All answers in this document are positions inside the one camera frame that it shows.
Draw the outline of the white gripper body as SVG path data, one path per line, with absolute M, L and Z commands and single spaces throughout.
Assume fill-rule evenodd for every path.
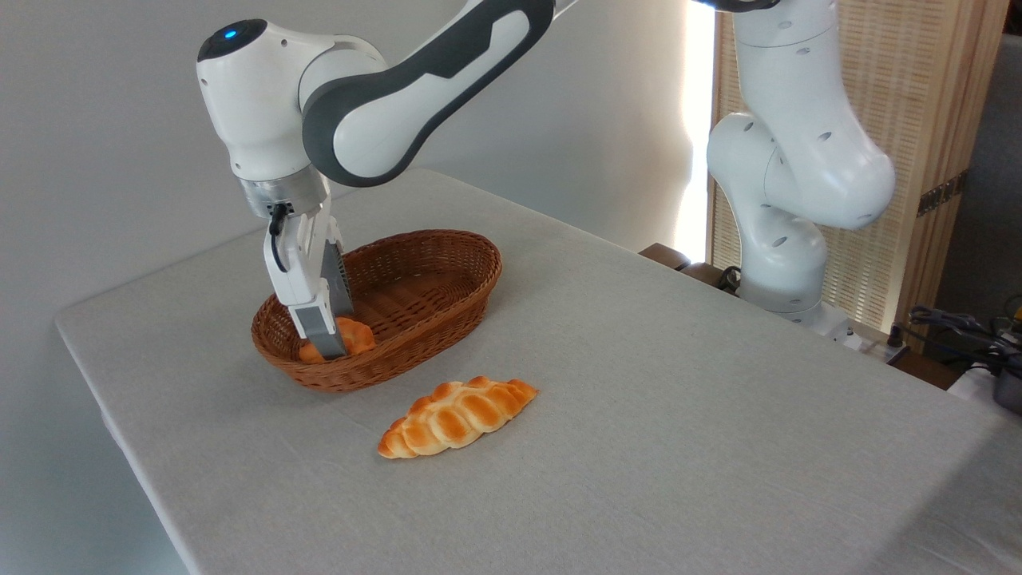
M 323 278 L 324 243 L 339 243 L 343 248 L 330 208 L 330 199 L 303 214 L 291 204 L 263 207 L 263 215 L 269 218 L 263 255 L 281 304 L 307 304 L 317 297 L 329 299 L 327 280 Z

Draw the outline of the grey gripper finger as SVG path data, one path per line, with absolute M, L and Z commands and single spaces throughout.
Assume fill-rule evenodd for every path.
M 323 248 L 323 278 L 327 280 L 328 297 L 334 317 L 354 314 L 353 299 L 346 265 L 343 261 L 343 249 L 339 243 L 325 241 Z
M 347 346 L 327 297 L 317 297 L 307 304 L 291 305 L 289 313 L 300 338 L 311 343 L 323 360 L 347 356 Z

